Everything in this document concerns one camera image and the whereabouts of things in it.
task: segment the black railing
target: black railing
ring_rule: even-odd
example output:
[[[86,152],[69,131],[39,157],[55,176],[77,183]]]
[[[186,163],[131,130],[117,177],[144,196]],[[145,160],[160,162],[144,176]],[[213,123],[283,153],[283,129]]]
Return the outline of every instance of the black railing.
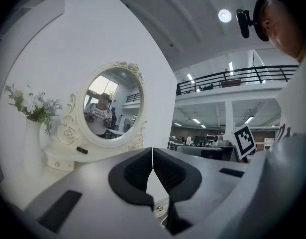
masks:
[[[127,100],[126,102],[133,102],[133,101],[136,101],[136,100],[140,100],[141,99],[141,95],[139,93],[136,93],[136,94],[133,94],[133,95],[130,95],[130,96],[127,96]]]
[[[176,95],[211,90],[213,88],[240,86],[245,83],[287,82],[291,79],[297,67],[297,65],[258,66],[210,74],[177,84]]]

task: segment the flower bouquet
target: flower bouquet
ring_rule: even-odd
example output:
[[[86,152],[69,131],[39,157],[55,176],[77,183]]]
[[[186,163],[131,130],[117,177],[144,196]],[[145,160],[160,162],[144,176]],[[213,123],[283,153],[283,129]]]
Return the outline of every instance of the flower bouquet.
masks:
[[[8,97],[14,100],[14,104],[10,105],[17,107],[18,111],[25,114],[28,120],[44,123],[45,132],[48,135],[51,134],[52,120],[56,116],[56,110],[62,110],[59,100],[45,101],[44,92],[34,92],[29,86],[25,90],[15,89],[13,85],[6,86],[5,91],[8,91]]]

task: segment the mirror frame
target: mirror frame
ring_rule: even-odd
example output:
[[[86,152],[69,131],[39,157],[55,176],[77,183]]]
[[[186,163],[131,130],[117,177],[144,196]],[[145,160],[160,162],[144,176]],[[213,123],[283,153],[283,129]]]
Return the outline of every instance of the mirror frame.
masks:
[[[134,125],[122,136],[114,138],[114,139],[103,139],[96,136],[88,127],[85,118],[84,118],[84,99],[85,95],[92,84],[92,82],[102,75],[104,72],[107,72],[110,69],[120,69],[125,71],[125,73],[129,74],[129,76],[138,84],[139,92],[141,95],[140,98],[140,108],[138,117],[134,123]],[[137,64],[133,63],[126,63],[126,62],[116,62],[114,64],[107,64],[100,69],[98,69],[90,78],[89,80],[83,84],[81,91],[79,91],[76,100],[76,113],[77,113],[77,122],[80,126],[82,133],[84,134],[85,138],[88,139],[93,144],[100,146],[100,147],[118,147],[123,144],[126,144],[130,140],[132,140],[135,135],[141,132],[142,125],[145,122],[146,116],[146,109],[147,109],[147,97],[144,87],[144,80],[142,78],[142,74],[139,72]]]

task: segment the ornate vanity mirror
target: ornate vanity mirror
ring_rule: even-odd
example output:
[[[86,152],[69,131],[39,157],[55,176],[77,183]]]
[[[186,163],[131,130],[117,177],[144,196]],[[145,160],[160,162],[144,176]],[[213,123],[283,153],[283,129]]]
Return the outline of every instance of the ornate vanity mirror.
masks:
[[[57,136],[44,148],[46,164],[73,170],[74,162],[93,162],[142,148],[146,123],[144,80],[136,64],[101,67],[71,95]]]

